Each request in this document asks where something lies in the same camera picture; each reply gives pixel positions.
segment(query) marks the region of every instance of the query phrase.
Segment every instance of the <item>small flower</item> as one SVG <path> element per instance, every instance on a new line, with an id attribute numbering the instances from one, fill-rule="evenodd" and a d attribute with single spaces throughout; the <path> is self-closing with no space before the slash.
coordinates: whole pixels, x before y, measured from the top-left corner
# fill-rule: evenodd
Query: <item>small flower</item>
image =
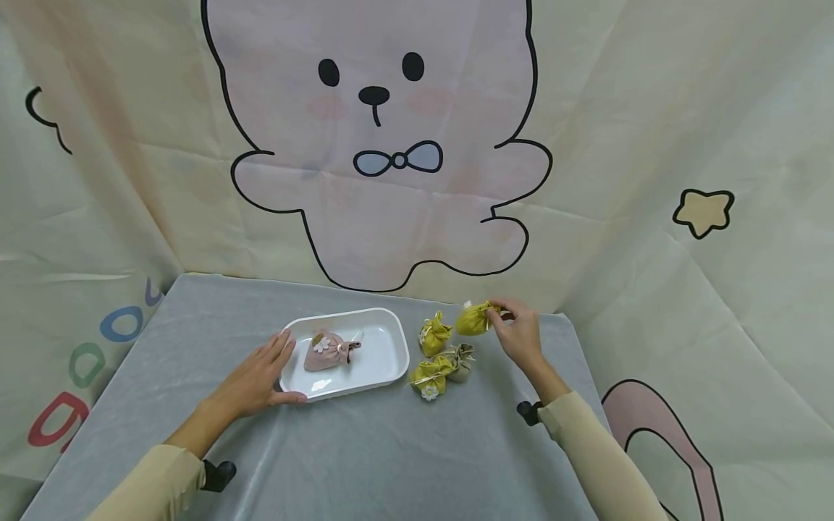
<path id="1" fill-rule="evenodd" d="M 437 399 L 437 397 L 440 396 L 440 393 L 437 391 L 437 386 L 426 385 L 420 390 L 420 396 L 422 396 L 423 400 L 426 402 L 430 402 Z"/>
<path id="2" fill-rule="evenodd" d="M 328 343 L 327 338 L 322 338 L 321 340 L 319 340 L 319 343 L 317 343 L 313 346 L 313 350 L 316 353 L 323 353 L 324 350 L 329 348 L 329 347 L 330 347 L 330 344 Z"/>

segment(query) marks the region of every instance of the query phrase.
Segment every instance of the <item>finger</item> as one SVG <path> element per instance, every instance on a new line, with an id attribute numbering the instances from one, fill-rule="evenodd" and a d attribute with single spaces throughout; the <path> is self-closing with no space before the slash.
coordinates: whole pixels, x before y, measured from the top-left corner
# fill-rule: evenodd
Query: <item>finger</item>
<path id="1" fill-rule="evenodd" d="M 278 369 L 279 373 L 284 370 L 284 366 L 289 362 L 289 357 L 293 356 L 294 350 L 295 340 L 290 340 L 284 347 L 284 351 L 281 351 L 281 354 L 274 360 L 275 368 Z"/>
<path id="2" fill-rule="evenodd" d="M 271 337 L 269 337 L 269 340 L 267 340 L 267 341 L 266 341 L 266 343 L 265 343 L 264 345 L 262 345 L 261 347 L 259 347 L 259 348 L 257 349 L 257 351 L 258 351 L 258 358 L 262 358 L 264 355 L 266 355 L 266 353 L 269 351 L 269 346 L 271 346 L 272 344 L 274 344 L 275 342 L 277 342 L 277 341 L 278 341 L 278 337 L 279 337 L 280 335 L 281 335 L 281 333 L 276 333 L 276 334 L 272 335 Z"/>
<path id="3" fill-rule="evenodd" d="M 278 393 L 273 391 L 269 397 L 269 405 L 285 405 L 288 403 L 307 403 L 307 396 L 303 393 Z"/>
<path id="4" fill-rule="evenodd" d="M 513 313 L 513 315 L 516 317 L 518 317 L 519 314 L 521 314 L 522 312 L 524 312 L 525 309 L 527 309 L 527 307 L 523 303 L 519 302 L 518 300 L 515 300 L 514 298 L 491 298 L 490 304 L 499 306 L 502 309 L 506 309 L 510 313 Z"/>
<path id="5" fill-rule="evenodd" d="M 486 310 L 486 317 L 490 320 L 492 327 L 498 334 L 504 334 L 504 331 L 509 327 L 504 323 L 504 319 L 492 308 Z"/>
<path id="6" fill-rule="evenodd" d="M 280 335 L 278 335 L 274 342 L 269 345 L 267 353 L 264 355 L 266 361 L 269 363 L 274 362 L 278 356 L 280 356 L 281 352 L 284 351 L 284 346 L 287 345 L 288 341 L 289 329 L 285 329 Z"/>
<path id="7" fill-rule="evenodd" d="M 260 347 L 255 348 L 255 349 L 252 351 L 252 353 L 250 353 L 250 354 L 249 354 L 249 356 L 248 356 L 248 357 L 246 357 L 246 358 L 247 358 L 247 359 L 250 359 L 250 360 L 251 360 L 251 359 L 258 358 L 258 357 L 259 357 L 259 356 L 260 356 L 260 355 L 264 352 L 264 347 L 265 347 L 265 346 L 260 346 Z"/>

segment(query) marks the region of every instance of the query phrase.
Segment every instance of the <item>blue bow tie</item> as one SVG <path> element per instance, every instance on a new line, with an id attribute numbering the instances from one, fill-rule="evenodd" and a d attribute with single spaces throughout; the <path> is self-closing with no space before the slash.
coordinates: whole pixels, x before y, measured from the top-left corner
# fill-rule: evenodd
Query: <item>blue bow tie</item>
<path id="1" fill-rule="evenodd" d="M 421 141 L 405 151 L 393 156 L 378 150 L 365 150 L 354 156 L 354 168 L 362 175 L 375 178 L 394 167 L 405 167 L 421 172 L 435 173 L 443 166 L 443 149 L 434 141 Z"/>

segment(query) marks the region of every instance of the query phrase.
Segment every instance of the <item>black clip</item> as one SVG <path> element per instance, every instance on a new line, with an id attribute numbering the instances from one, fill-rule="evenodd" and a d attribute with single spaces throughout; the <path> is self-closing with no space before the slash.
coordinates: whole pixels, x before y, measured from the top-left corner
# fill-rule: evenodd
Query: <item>black clip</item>
<path id="1" fill-rule="evenodd" d="M 238 468 L 230 461 L 224 461 L 215 467 L 210 461 L 204 459 L 203 465 L 206 468 L 206 484 L 200 490 L 208 492 L 223 492 L 229 481 L 238 473 Z"/>
<path id="2" fill-rule="evenodd" d="M 539 409 L 544 407 L 541 402 L 530 404 L 530 402 L 521 402 L 515 411 L 521 415 L 524 421 L 531 427 L 539 422 Z"/>

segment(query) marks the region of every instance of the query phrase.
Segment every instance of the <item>yellow sachet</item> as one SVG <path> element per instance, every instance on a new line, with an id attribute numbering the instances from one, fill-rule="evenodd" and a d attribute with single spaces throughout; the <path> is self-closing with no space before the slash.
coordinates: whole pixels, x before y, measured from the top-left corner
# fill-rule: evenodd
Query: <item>yellow sachet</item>
<path id="1" fill-rule="evenodd" d="M 420 349 L 423 350 L 426 358 L 431 358 L 443 351 L 446 342 L 452 338 L 452 327 L 444 325 L 441 320 L 443 320 L 443 314 L 438 311 L 435 313 L 435 319 L 427 319 L 425 326 L 420 330 Z"/>
<path id="2" fill-rule="evenodd" d="M 464 309 L 464 312 L 458 317 L 457 323 L 455 323 L 458 333 L 465 337 L 474 337 L 489 331 L 490 320 L 486 316 L 486 310 L 490 308 L 494 309 L 496 313 L 501 313 L 501 307 L 490 304 L 489 301 L 482 303 L 480 306 L 469 306 Z"/>
<path id="3" fill-rule="evenodd" d="M 420 391 L 420 396 L 430 402 L 446 392 L 446 375 L 454 369 L 446 357 L 436 356 L 420 362 L 409 375 L 409 381 Z"/>

